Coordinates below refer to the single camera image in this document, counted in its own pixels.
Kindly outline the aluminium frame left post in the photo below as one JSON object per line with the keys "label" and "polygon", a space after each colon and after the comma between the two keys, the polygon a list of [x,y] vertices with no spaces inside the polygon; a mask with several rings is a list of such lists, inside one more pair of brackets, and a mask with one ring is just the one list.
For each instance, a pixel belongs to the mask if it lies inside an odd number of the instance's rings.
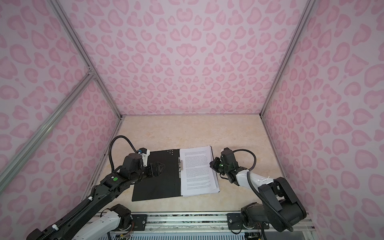
{"label": "aluminium frame left post", "polygon": [[115,113],[115,115],[117,116],[117,118],[119,120],[121,120],[123,118],[123,114],[118,109],[118,106],[115,103],[112,95],[108,91],[106,85],[104,84],[102,78],[100,77],[98,71],[96,70],[96,67],[93,64],[89,53],[87,52],[84,44],[82,43],[81,38],[79,37],[79,35],[75,31],[68,15],[64,11],[64,8],[61,5],[60,1],[49,0],[47,2],[50,5],[50,7],[53,10],[56,17],[58,18],[59,22],[61,23],[61,25],[64,28],[65,32],[67,33],[68,37],[70,38],[73,46],[77,50],[82,61],[85,63],[85,65],[89,69],[89,72],[94,76],[94,80],[96,81],[96,84],[98,85],[99,89],[101,90],[103,96],[106,98],[107,103],[112,108],[112,110]]}

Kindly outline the aluminium frame diagonal bar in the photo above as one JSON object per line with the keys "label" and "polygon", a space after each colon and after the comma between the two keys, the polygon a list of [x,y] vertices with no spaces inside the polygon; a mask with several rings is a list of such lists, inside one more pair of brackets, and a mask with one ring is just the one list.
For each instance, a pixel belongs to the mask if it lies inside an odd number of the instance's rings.
{"label": "aluminium frame diagonal bar", "polygon": [[52,130],[58,125],[72,105],[81,96],[94,78],[94,72],[88,72],[82,81],[70,92],[68,96],[58,105],[52,114],[43,122],[34,132],[32,137],[20,148],[9,164],[1,172],[1,193],[5,191],[8,185],[19,174],[25,166],[31,155],[35,153],[38,147],[45,141]]}

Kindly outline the double column text sheet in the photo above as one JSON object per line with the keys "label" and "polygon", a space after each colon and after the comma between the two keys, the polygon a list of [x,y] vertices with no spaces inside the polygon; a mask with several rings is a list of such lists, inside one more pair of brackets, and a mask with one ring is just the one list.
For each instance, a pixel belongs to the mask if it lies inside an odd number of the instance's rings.
{"label": "double column text sheet", "polygon": [[212,147],[180,149],[181,196],[190,197],[220,192],[217,173],[210,167]]}

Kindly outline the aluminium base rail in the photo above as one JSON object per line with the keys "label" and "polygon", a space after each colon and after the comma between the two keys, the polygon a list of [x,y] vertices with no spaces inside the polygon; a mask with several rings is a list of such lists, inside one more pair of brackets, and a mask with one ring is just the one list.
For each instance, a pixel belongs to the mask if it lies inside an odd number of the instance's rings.
{"label": "aluminium base rail", "polygon": [[117,214],[98,213],[72,240],[317,240],[314,224],[306,217],[292,232],[269,229],[231,231],[228,214],[239,212],[138,212],[133,231],[116,231]]}

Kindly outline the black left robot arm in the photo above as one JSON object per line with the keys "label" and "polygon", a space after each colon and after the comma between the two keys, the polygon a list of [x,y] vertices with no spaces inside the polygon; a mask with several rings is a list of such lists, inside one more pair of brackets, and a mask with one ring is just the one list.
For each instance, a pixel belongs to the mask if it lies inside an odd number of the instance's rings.
{"label": "black left robot arm", "polygon": [[43,231],[33,230],[27,239],[71,240],[94,215],[131,185],[146,178],[160,176],[164,168],[165,165],[159,162],[145,167],[142,155],[129,154],[125,157],[123,164],[107,175],[99,185],[93,186],[90,195],[73,210]]}

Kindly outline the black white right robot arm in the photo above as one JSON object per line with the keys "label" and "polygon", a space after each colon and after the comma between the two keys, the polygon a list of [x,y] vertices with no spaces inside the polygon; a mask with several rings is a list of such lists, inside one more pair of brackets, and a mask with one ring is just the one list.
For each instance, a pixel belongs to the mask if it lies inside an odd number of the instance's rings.
{"label": "black white right robot arm", "polygon": [[225,148],[220,157],[210,162],[210,167],[231,184],[251,190],[260,200],[241,208],[240,213],[230,214],[229,229],[241,232],[243,229],[264,231],[272,226],[276,231],[292,232],[293,226],[307,217],[307,212],[288,181],[279,177],[265,178],[253,173],[257,164],[256,155],[250,150],[240,149],[253,157],[250,168],[241,167],[235,157],[238,150]]}

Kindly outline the red black folder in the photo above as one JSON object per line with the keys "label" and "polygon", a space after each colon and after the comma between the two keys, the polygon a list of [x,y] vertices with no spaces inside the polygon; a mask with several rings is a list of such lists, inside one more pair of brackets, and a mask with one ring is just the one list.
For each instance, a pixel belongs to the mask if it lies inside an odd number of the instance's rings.
{"label": "red black folder", "polygon": [[165,164],[165,169],[160,176],[144,179],[134,186],[133,202],[182,197],[179,150],[151,152],[148,164],[160,162]]}

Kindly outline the aluminium frame right post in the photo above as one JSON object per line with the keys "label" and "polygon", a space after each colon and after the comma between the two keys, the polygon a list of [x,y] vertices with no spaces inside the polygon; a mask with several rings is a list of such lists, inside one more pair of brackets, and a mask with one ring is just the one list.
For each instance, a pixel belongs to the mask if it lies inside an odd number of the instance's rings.
{"label": "aluminium frame right post", "polygon": [[272,86],[268,92],[266,101],[265,101],[265,103],[262,107],[262,110],[260,112],[260,118],[261,119],[263,119],[266,115],[267,109],[268,109],[270,103],[272,102],[272,97],[273,97],[274,93],[276,92],[278,83],[282,79],[283,73],[285,72],[285,70],[289,64],[290,59],[291,59],[292,55],[294,54],[295,49],[296,49],[296,47],[300,41],[300,38],[303,34],[303,31],[307,27],[309,20],[313,14],[313,11],[317,7],[317,5],[318,5],[318,1],[316,1],[316,0],[309,0],[306,2],[306,5],[305,5],[304,10],[302,12],[302,15],[299,18],[298,25],[292,34],[291,40],[288,44],[288,47],[287,47],[286,52],[284,54],[284,57],[282,58],[281,64],[280,64],[278,71],[275,75],[275,78],[273,80],[273,84],[272,84]]}

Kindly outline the aluminium frame post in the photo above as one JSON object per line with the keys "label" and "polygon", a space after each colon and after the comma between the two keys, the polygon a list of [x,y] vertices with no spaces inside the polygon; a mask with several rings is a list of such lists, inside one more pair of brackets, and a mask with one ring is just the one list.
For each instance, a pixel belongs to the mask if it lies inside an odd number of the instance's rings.
{"label": "aluminium frame post", "polygon": [[289,64],[290,59],[291,59],[292,55],[294,54],[295,49],[296,49],[296,47],[300,41],[300,38],[303,34],[303,31],[307,27],[309,20],[313,14],[313,11],[317,7],[317,5],[318,5],[318,1],[316,1],[316,0],[309,0],[306,2],[306,5],[305,5],[304,10],[302,12],[302,15],[299,18],[298,25],[292,34],[291,40],[288,44],[288,47],[287,47],[286,52],[284,54],[284,57],[282,58],[281,64],[280,64],[278,71],[275,75],[275,78],[273,80],[273,84],[272,84],[272,86],[268,92],[266,101],[265,101],[265,103],[262,107],[262,110],[260,112],[260,118],[261,119],[263,119],[266,115],[267,109],[268,109],[270,103],[272,102],[272,97],[273,97],[274,93],[276,92],[278,83],[282,79],[283,73],[285,72],[285,70]]}
{"label": "aluminium frame post", "polygon": [[68,37],[70,38],[73,46],[77,50],[82,61],[85,63],[85,65],[89,69],[89,72],[94,76],[94,80],[96,81],[96,84],[98,85],[99,89],[101,90],[103,96],[106,98],[107,103],[112,108],[112,110],[115,113],[115,115],[117,116],[117,118],[119,120],[121,120],[123,118],[123,114],[118,109],[118,106],[115,103],[112,95],[108,91],[106,85],[104,84],[102,78],[100,77],[98,71],[96,70],[96,67],[93,64],[89,53],[87,52],[84,44],[82,43],[81,38],[79,37],[79,35],[75,31],[68,15],[64,11],[64,8],[61,5],[60,1],[49,0],[47,2],[50,5],[50,7],[53,10],[56,17],[58,18],[59,22],[61,23],[61,25],[64,28],[65,32],[67,33]]}

